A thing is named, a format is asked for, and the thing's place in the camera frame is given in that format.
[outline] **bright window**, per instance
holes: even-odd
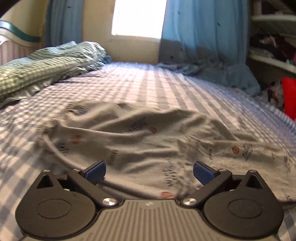
[[[112,35],[161,38],[166,0],[116,0]]]

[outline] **red circle logo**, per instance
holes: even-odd
[[[174,195],[168,191],[162,192],[161,196],[163,199],[174,199],[175,198]]]
[[[150,127],[149,130],[150,130],[153,134],[155,134],[155,133],[157,132],[157,129],[154,128],[154,127]]]
[[[71,138],[73,144],[79,144],[82,139],[82,135],[75,135]]]
[[[232,151],[233,151],[234,154],[238,154],[239,153],[239,148],[237,146],[233,146]]]

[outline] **bed sheet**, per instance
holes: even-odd
[[[159,109],[195,110],[222,121],[233,132],[245,132],[284,148],[295,165],[296,125],[271,105],[231,89],[185,77],[148,64],[112,63],[48,86],[36,95],[0,110],[0,240],[22,234],[14,212],[43,169],[59,167],[42,159],[36,130],[72,101],[138,103]],[[285,211],[281,240],[296,240],[296,208]]]

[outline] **white shelf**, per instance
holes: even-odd
[[[296,16],[283,14],[270,14],[252,16],[251,20],[270,34],[283,36],[296,36]]]
[[[291,64],[287,64],[283,61],[279,61],[279,60],[273,59],[273,58],[259,56],[259,55],[253,54],[253,53],[249,54],[249,58],[259,61],[259,62],[263,62],[266,64],[270,64],[270,65],[279,67],[281,69],[284,69],[286,71],[296,74],[296,66],[291,65]]]

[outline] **blue gripper pad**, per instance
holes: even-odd
[[[82,171],[83,177],[96,185],[106,175],[106,164],[104,161],[96,162]]]
[[[213,180],[215,178],[215,173],[217,172],[216,170],[207,167],[207,165],[202,165],[199,162],[195,162],[193,165],[193,175],[203,185],[206,185],[211,180]]]

